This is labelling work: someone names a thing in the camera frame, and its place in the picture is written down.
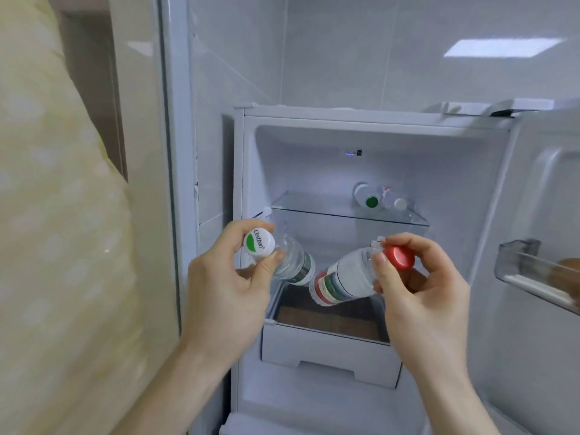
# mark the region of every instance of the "red bottle cap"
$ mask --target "red bottle cap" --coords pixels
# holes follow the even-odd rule
[[[415,253],[406,246],[387,246],[383,250],[393,267],[399,271],[409,270],[415,265]]]

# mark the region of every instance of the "glass shelf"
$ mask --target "glass shelf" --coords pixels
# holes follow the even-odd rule
[[[495,276],[554,305],[580,314],[570,296],[580,296],[580,271],[537,257],[540,244],[538,240],[501,244],[495,263]]]
[[[367,209],[362,208],[353,198],[348,197],[286,192],[272,204],[272,209],[429,227],[429,223],[422,216],[410,209],[406,211],[387,211],[383,208]]]

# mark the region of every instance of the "water bottle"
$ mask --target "water bottle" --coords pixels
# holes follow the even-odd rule
[[[408,208],[409,202],[393,188],[384,186],[381,192],[381,206],[387,210],[404,211]]]
[[[388,246],[383,250],[375,247],[355,250],[310,282],[308,288],[312,299],[319,305],[330,307],[374,295],[372,282],[376,275],[371,259],[376,252],[381,251],[399,271],[408,270],[415,264],[415,254],[404,246]]]
[[[359,205],[367,209],[376,208],[381,200],[378,189],[368,183],[358,183],[355,185],[353,197]]]
[[[257,227],[246,234],[243,249],[260,262],[275,250],[283,250],[284,259],[274,271],[274,277],[289,284],[308,285],[315,275],[315,264],[312,256],[302,248],[300,243],[287,234],[271,234],[262,227]]]

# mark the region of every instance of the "bottle label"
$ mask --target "bottle label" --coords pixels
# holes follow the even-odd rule
[[[334,305],[347,300],[356,299],[348,293],[337,275],[337,264],[330,266],[314,280],[314,290],[318,298],[327,305]]]
[[[304,252],[304,264],[296,276],[288,280],[292,285],[308,285],[314,276],[314,260],[308,252]]]

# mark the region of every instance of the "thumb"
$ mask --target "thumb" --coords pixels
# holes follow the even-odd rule
[[[372,256],[372,266],[376,278],[381,283],[383,295],[387,303],[400,303],[405,298],[412,298],[412,293],[402,283],[401,277],[384,253],[377,252]]]
[[[276,270],[276,267],[278,267],[279,263],[282,262],[282,259],[284,259],[284,252],[277,250],[270,256],[257,263],[252,275],[250,288],[258,290],[269,290],[272,275],[274,274],[274,271]]]

